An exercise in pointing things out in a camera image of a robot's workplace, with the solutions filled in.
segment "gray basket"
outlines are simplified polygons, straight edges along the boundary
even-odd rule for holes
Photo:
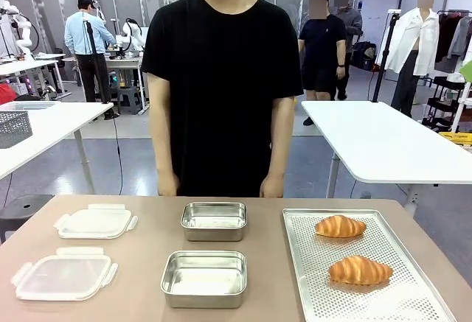
[[[7,149],[32,136],[27,111],[0,111],[0,149]]]

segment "bread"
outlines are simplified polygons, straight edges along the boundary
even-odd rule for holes
[[[318,235],[328,237],[354,237],[366,230],[366,224],[343,215],[327,217],[315,226]]]
[[[390,279],[393,269],[362,256],[351,256],[329,269],[331,280],[340,283],[374,285]]]

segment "clear plastic lid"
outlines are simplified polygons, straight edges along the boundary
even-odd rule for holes
[[[59,248],[54,256],[25,264],[12,283],[21,300],[82,301],[109,284],[117,268],[102,248]]]
[[[113,239],[134,228],[138,217],[122,204],[91,204],[54,225],[64,239]]]

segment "beige tabletop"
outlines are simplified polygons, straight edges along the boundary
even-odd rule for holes
[[[188,242],[180,226],[191,198],[57,196],[0,246],[3,321],[303,321],[282,221],[283,208],[377,209],[439,290],[459,322],[471,321],[472,289],[403,208],[392,200],[242,199],[249,224],[241,242]],[[90,203],[122,203],[139,217],[135,229],[111,240],[64,240],[52,226]],[[21,301],[10,279],[25,262],[59,247],[97,246],[119,265],[110,285],[82,302]],[[243,305],[234,310],[171,309],[160,288],[168,256],[178,250],[240,251],[248,262]]]

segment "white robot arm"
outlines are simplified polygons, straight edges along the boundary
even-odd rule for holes
[[[31,47],[32,41],[30,38],[31,35],[31,22],[28,21],[15,5],[10,5],[6,1],[0,8],[0,13],[2,15],[10,15],[13,19],[13,27],[21,29],[21,39],[16,41],[16,45],[23,52],[25,60],[31,60],[32,54],[28,47]]]
[[[142,37],[141,28],[133,19],[126,19],[127,21],[123,25],[122,29],[122,41],[129,41],[131,37],[131,44],[133,45],[134,50],[142,52],[143,46],[145,46],[146,41]]]

